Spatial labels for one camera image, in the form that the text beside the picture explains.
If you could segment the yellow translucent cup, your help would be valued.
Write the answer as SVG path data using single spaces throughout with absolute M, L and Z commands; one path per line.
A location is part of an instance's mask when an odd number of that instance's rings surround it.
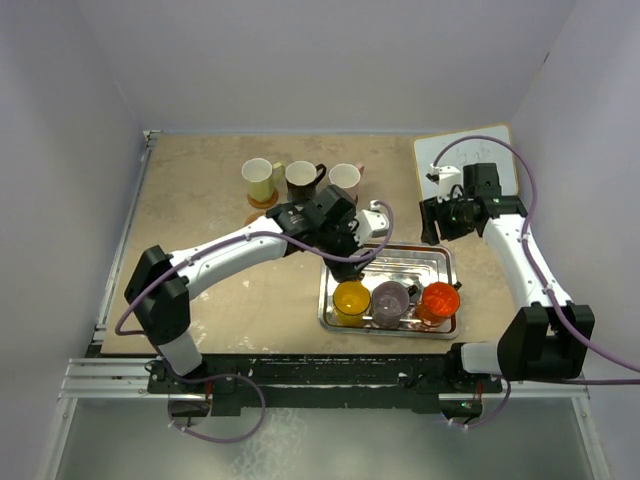
M 356 327 L 363 323 L 371 295 L 361 282 L 345 281 L 336 287 L 332 302 L 336 321 L 342 326 Z

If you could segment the purple translucent cup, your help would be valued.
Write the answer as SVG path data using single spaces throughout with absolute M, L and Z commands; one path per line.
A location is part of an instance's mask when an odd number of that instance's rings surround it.
M 415 284 L 405 286 L 396 281 L 381 283 L 371 294 L 372 321 L 383 329 L 396 330 L 409 309 L 411 298 L 418 292 Z

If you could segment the pink mug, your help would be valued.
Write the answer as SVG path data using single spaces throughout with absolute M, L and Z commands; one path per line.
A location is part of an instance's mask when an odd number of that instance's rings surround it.
M 332 167 L 328 178 L 331 185 L 335 185 L 347 193 L 351 199 L 358 202 L 359 185 L 365 167 L 362 164 L 341 163 Z

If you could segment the light brown wooden coaster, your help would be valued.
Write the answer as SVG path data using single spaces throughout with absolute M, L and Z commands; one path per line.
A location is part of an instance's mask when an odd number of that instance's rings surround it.
M 261 210 L 265 210 L 273 207 L 278 202 L 278 199 L 279 199 L 279 192 L 277 190 L 275 190 L 273 194 L 265 201 L 258 201 L 253 197 L 251 197 L 250 195 L 247 196 L 248 203 L 253 208 L 261 209 Z

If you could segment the black mug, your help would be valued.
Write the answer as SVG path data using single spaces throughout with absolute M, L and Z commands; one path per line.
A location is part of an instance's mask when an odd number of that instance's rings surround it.
M 304 201 L 316 195 L 316 188 L 325 177 L 327 167 L 320 163 L 295 161 L 285 169 L 287 198 L 289 201 Z

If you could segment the orange-brown wooden coaster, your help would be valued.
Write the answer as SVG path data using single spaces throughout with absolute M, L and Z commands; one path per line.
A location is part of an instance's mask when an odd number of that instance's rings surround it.
M 249 226 L 254 226 L 256 223 L 261 224 L 264 220 L 265 220 L 265 213 L 263 211 L 254 212 L 246 218 L 244 222 L 244 226 L 249 227 Z

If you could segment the yellow-green mug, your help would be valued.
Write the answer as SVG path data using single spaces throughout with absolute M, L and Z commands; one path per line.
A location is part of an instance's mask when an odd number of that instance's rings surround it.
M 271 163 L 264 158 L 246 161 L 241 174 L 247 182 L 248 196 L 259 203 L 267 202 L 276 190 L 276 182 L 283 176 L 285 167 L 281 163 Z

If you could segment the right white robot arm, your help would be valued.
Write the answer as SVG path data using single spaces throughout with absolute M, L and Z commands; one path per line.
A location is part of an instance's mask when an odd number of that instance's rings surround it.
M 431 166 L 435 196 L 420 203 L 421 239 L 429 245 L 476 233 L 499 258 L 517 312 L 494 343 L 461 343 L 445 366 L 446 383 L 467 391 L 480 374 L 510 381 L 572 380 L 587 349 L 572 335 L 592 334 L 595 316 L 559 286 L 541 255 L 516 195 L 502 192 L 493 163 Z

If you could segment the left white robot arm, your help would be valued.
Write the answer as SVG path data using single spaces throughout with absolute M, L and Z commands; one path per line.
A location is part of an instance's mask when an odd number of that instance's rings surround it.
M 389 232 L 380 202 L 356 207 L 342 189 L 280 203 L 240 230 L 200 246 L 165 252 L 146 249 L 125 289 L 127 313 L 135 315 L 152 347 L 170 365 L 171 381 L 184 392 L 202 387 L 206 369 L 193 340 L 190 303 L 213 285 L 263 262 L 298 251 L 321 256 L 338 281 L 358 277 L 376 256 L 365 243 Z

